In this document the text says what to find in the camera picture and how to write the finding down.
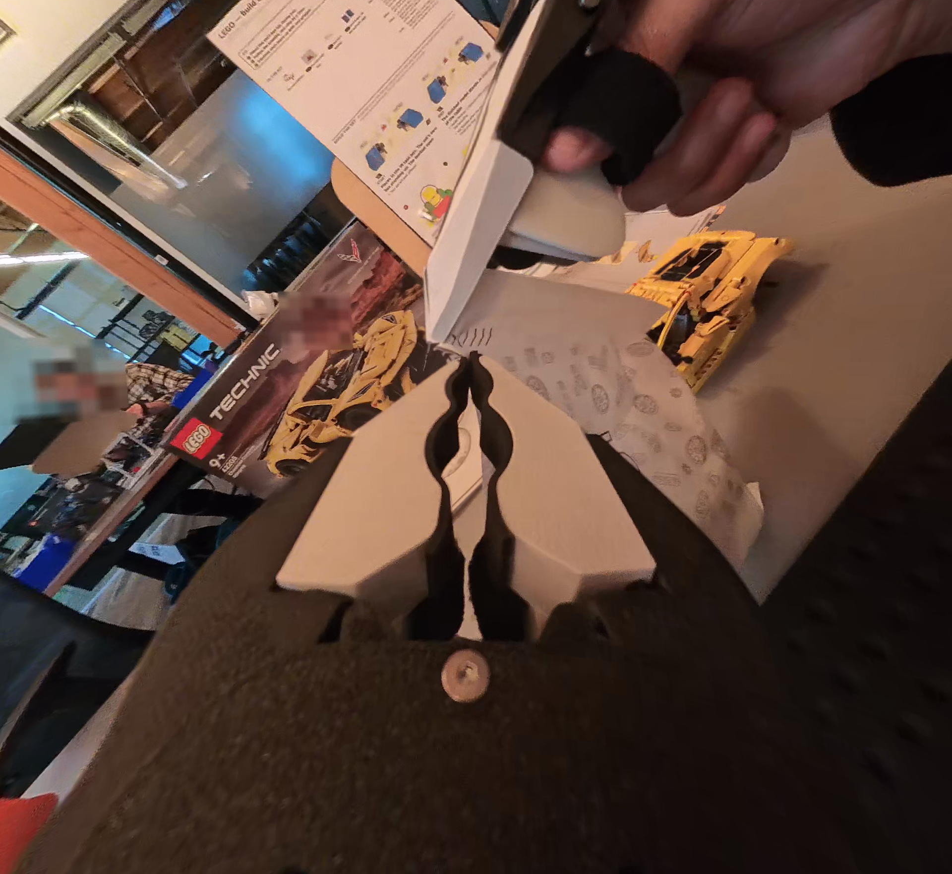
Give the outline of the person's right hand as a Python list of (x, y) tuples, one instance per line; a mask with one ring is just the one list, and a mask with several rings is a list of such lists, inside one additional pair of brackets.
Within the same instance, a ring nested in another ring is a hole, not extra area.
[(602, 33), (673, 75), (717, 77), (646, 170), (634, 211), (678, 216), (768, 175), (797, 129), (897, 64), (950, 52), (950, 0), (623, 0)]

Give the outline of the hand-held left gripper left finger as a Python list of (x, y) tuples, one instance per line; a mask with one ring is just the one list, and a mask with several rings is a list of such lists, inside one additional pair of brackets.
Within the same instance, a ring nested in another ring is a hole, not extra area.
[(277, 573), (286, 591), (371, 607), (411, 639), (450, 640), (465, 617), (453, 516), (475, 493), (472, 368), (451, 362), (350, 439)]

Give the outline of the toy car set box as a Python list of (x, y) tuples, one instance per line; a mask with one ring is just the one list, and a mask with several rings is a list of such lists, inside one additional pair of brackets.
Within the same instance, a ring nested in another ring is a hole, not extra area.
[(188, 403), (165, 446), (266, 498), (446, 363), (422, 280), (353, 222)]

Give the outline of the white instruction sheet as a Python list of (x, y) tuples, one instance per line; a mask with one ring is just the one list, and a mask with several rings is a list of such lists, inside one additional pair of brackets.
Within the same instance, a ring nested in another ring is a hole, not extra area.
[(458, 0), (238, 0), (208, 40), (434, 246), (500, 61)]

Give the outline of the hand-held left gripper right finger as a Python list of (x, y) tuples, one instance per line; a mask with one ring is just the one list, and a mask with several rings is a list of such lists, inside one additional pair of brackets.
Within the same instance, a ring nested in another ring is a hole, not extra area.
[(484, 640), (532, 640), (559, 606), (652, 582), (657, 563), (589, 436), (494, 359), (470, 355), (489, 465), (470, 600)]

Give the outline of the red plastic bin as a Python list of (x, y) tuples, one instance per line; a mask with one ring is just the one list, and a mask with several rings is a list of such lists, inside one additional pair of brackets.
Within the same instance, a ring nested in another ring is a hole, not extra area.
[(58, 805), (55, 794), (1, 798), (1, 873), (16, 868), (27, 847)]

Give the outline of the person's right forearm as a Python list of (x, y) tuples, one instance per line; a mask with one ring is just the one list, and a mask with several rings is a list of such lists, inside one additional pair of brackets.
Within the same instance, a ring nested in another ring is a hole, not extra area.
[(876, 187), (951, 174), (951, 54), (901, 62), (830, 111), (847, 163)]

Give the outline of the silver ventilation duct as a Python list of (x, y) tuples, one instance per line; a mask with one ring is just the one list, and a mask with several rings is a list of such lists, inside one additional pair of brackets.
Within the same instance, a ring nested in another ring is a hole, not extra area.
[(155, 160), (146, 145), (132, 136), (85, 94), (53, 106), (37, 106), (18, 118), (32, 131), (54, 131), (107, 169), (122, 184), (164, 196), (189, 188), (186, 178)]

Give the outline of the yellow toy car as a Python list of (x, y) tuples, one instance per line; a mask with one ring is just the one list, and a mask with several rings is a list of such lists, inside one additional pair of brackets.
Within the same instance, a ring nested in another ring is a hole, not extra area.
[(648, 338), (697, 393), (752, 327), (768, 268), (794, 244), (746, 230), (706, 230), (677, 240), (628, 289), (663, 308)]

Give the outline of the wooden beam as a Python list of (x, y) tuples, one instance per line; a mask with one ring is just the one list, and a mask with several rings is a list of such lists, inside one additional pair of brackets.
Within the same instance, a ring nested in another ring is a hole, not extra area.
[(235, 304), (219, 305), (209, 291), (176, 274), (102, 218), (68, 197), (5, 146), (1, 199), (55, 238), (85, 253), (117, 279), (222, 347), (232, 345), (256, 320)]

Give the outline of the brown cardboard box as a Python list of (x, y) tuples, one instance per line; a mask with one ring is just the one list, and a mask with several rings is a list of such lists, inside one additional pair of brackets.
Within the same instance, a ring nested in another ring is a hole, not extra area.
[(95, 470), (115, 442), (138, 423), (125, 409), (99, 411), (69, 424), (30, 464), (34, 474), (71, 479)]

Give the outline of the blue crate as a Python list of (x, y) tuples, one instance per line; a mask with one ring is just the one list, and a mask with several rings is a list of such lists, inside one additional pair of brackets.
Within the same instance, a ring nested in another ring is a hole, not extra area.
[(39, 550), (14, 572), (13, 579), (35, 591), (44, 592), (68, 564), (75, 547), (76, 540), (67, 536), (45, 535)]

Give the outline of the black office chair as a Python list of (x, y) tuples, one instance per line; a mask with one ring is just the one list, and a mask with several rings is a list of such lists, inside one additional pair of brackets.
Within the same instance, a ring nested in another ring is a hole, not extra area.
[(951, 368), (767, 598), (795, 699), (884, 872), (951, 871)]

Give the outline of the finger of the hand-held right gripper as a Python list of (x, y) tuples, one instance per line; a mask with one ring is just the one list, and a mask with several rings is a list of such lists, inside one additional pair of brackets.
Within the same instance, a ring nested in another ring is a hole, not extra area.
[(500, 58), (480, 123), (424, 272), (427, 339), (446, 341), (530, 187), (533, 162), (506, 145), (498, 128), (523, 71), (548, 0), (538, 0)]

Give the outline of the large printed paper bag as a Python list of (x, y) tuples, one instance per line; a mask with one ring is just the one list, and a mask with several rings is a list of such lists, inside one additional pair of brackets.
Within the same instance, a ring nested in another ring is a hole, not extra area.
[(763, 504), (687, 383), (649, 340), (660, 312), (627, 294), (489, 270), (436, 342), (493, 358), (600, 435), (740, 570), (762, 529)]

